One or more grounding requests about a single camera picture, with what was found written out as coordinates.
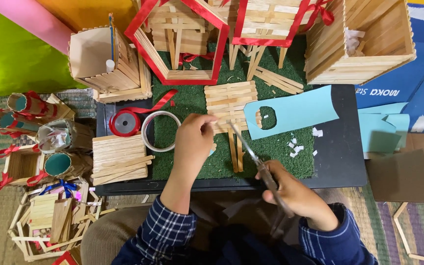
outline scissors blade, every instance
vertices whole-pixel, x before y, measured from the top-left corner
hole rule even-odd
[[[248,151],[248,153],[250,153],[251,158],[254,160],[254,162],[256,163],[256,165],[258,165],[260,163],[260,159],[258,158],[258,156],[253,152],[253,150],[251,150],[251,148],[248,145],[248,143],[241,137],[241,134],[237,131],[237,129],[235,129],[235,127],[233,126],[233,124],[230,121],[227,121],[227,123],[230,125],[230,127],[232,127],[232,130],[237,135],[237,138],[240,140],[240,142],[242,142],[242,144],[244,145],[244,147],[246,148],[246,150]]]

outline person's right hand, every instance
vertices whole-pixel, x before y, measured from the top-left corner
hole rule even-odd
[[[278,193],[295,213],[309,218],[309,226],[321,231],[332,231],[338,227],[338,219],[328,205],[315,193],[298,181],[278,160],[264,162],[269,172],[279,182]],[[266,202],[276,204],[270,190],[263,192]]]

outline popsicle stick house frame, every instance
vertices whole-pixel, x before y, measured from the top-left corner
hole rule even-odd
[[[227,42],[228,32],[230,30],[226,19],[224,19],[223,16],[221,16],[203,0],[181,0],[184,4],[191,8],[191,10],[217,27],[219,29],[219,38],[217,41],[212,70],[169,70],[158,52],[155,50],[153,44],[150,40],[148,40],[143,30],[140,29],[140,26],[148,18],[148,15],[156,6],[158,1],[160,0],[145,0],[145,2],[142,3],[137,15],[135,15],[132,22],[127,27],[125,35],[132,40],[135,47],[137,47],[138,52],[142,57],[144,57],[145,61],[156,74],[158,79],[160,79],[162,84],[215,85],[219,78],[225,43]],[[167,0],[161,1],[160,5],[168,2]]]

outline blue plaid sleeve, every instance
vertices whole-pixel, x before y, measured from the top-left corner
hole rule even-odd
[[[189,256],[189,241],[196,230],[194,214],[177,214],[156,197],[137,235],[122,246],[112,265],[182,264]]]
[[[360,239],[353,213],[342,203],[328,206],[340,221],[337,229],[317,231],[309,228],[307,219],[300,220],[299,243],[305,254],[323,265],[377,265],[377,259]]]

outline green artificial grass mat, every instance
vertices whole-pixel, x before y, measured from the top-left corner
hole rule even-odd
[[[304,84],[304,90],[311,90],[312,87],[306,84],[305,73],[303,72],[304,52],[306,49],[305,36],[297,36],[291,47],[288,49],[286,58],[284,60],[284,67],[278,69],[279,48],[267,47],[263,53],[260,61],[260,66],[268,69],[279,75],[295,80]],[[209,44],[209,51],[215,51],[215,43]],[[170,67],[169,54],[160,52],[163,61]],[[246,73],[248,70],[249,57],[239,51],[235,63],[235,69],[230,71],[228,65],[228,55],[224,55],[222,60],[221,71],[219,74],[218,84],[234,83],[246,81]],[[184,63],[186,69],[190,65],[198,69],[211,69],[212,62],[203,58],[196,58],[191,63]],[[272,99],[276,97],[290,96],[274,86],[266,85],[260,78],[253,77],[256,82],[256,89],[258,91],[258,100]],[[153,102],[156,103],[162,98],[165,93],[170,89],[176,88],[179,92],[172,98],[175,106],[166,104],[162,110],[169,111],[176,115],[180,121],[190,113],[207,114],[205,105],[205,95],[203,92],[203,85],[180,85],[180,86],[166,86],[162,85],[156,76],[153,76]],[[276,115],[274,110],[270,107],[262,107],[260,109],[261,116],[268,115],[268,118],[262,119],[263,129],[270,129],[276,124]],[[155,147],[164,148],[174,142],[174,137],[177,129],[176,123],[173,119],[165,116],[159,116],[154,119],[155,123]],[[291,132],[283,132],[277,135],[269,136],[262,139],[251,140],[248,131],[242,132],[245,141],[248,142],[252,150],[262,159],[277,159],[297,178],[308,178],[314,174],[313,166],[313,142],[312,128],[306,127]],[[287,145],[292,138],[297,138],[297,144],[304,146],[304,149],[299,154],[292,158],[290,157],[291,148]],[[234,173],[230,155],[230,145],[228,142],[228,134],[220,133],[214,136],[214,142],[217,144],[216,151],[209,156],[205,161],[201,172],[197,176],[198,179],[219,179],[219,178],[244,178],[254,177],[256,175],[256,166],[252,161],[250,155],[244,149],[243,156],[243,169],[244,172]],[[170,171],[173,166],[174,149],[169,152],[153,152],[155,159],[153,160],[153,179],[166,180],[169,177]]]

